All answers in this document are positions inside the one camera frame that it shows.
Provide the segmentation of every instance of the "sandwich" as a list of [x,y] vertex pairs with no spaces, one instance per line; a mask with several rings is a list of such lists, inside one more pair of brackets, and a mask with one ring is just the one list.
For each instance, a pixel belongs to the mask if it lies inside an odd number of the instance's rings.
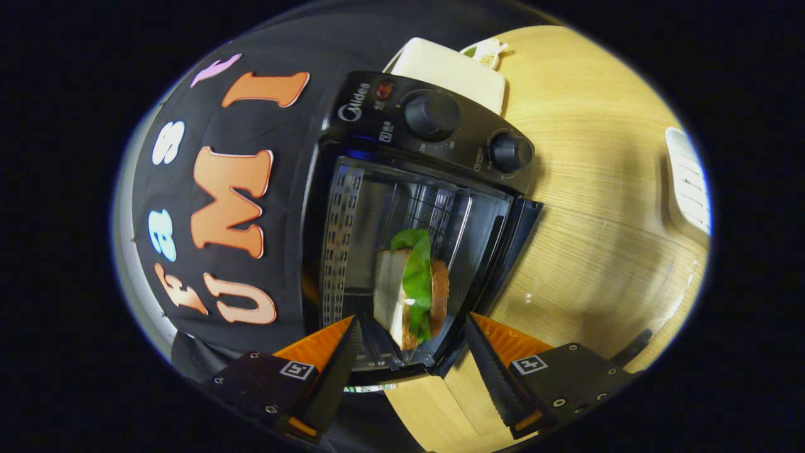
[[447,266],[431,259],[424,229],[400,231],[390,250],[378,252],[374,274],[374,318],[401,351],[436,337],[447,316]]

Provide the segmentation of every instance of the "lettuce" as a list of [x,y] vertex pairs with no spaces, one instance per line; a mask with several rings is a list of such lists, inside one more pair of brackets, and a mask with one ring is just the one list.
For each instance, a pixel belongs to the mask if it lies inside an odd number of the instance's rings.
[[410,248],[411,256],[402,274],[402,289],[410,299],[410,332],[418,344],[431,339],[431,236],[424,229],[403,230],[391,240],[391,251]]

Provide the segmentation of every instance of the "letter m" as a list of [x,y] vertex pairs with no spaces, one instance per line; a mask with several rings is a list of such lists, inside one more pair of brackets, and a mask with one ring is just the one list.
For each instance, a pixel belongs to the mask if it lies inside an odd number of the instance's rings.
[[196,158],[193,179],[215,201],[190,217],[193,243],[203,248],[208,243],[241,248],[253,258],[263,253],[262,228],[250,225],[247,230],[234,227],[255,220],[262,209],[235,189],[248,191],[260,198],[268,190],[268,179],[274,155],[262,150],[254,156],[217,154],[203,147]]

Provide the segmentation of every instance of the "midea logo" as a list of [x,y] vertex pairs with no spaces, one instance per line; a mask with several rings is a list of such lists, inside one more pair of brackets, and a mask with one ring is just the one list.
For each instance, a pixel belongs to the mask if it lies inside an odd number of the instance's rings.
[[366,94],[369,92],[369,84],[361,83],[361,87],[353,93],[353,98],[338,109],[338,118],[344,121],[357,121],[361,117],[361,107],[363,100],[366,99]]

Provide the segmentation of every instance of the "black cloth backdrop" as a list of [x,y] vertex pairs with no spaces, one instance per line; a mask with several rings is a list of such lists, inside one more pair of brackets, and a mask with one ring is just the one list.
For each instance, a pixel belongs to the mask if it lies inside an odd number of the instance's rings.
[[[303,337],[299,272],[302,195],[307,180],[315,128],[321,108],[346,73],[382,70],[412,37],[418,36],[460,50],[492,35],[546,23],[521,5],[488,2],[437,2],[427,17],[410,7],[378,7],[372,2],[313,3],[260,25],[223,44],[187,72],[156,115],[146,134],[134,179],[134,225],[143,270],[164,313],[179,329],[171,364],[195,381],[209,379],[247,350],[273,352]],[[242,57],[227,71],[190,87],[194,76],[216,60]],[[274,102],[235,102],[221,107],[227,89],[243,74],[288,76],[309,72],[310,81],[294,105]],[[153,165],[151,149],[163,125],[183,121],[180,153],[169,165]],[[212,198],[192,177],[197,150],[253,155],[262,149],[274,154],[269,189],[254,200],[263,210],[254,221],[264,231],[265,255],[252,260],[243,250],[208,245],[197,249],[189,234],[193,212]],[[167,209],[173,221],[173,240],[179,256],[168,261],[151,245],[147,217]],[[214,301],[238,306],[237,297],[207,297],[208,314],[175,306],[152,270],[160,262],[169,275],[196,291],[204,301],[204,272],[216,278],[263,289],[274,299],[277,320],[269,326],[229,323]],[[382,430],[374,429],[377,425]],[[382,394],[345,394],[336,421],[322,447],[339,451],[383,451],[389,439],[400,451],[421,449]]]

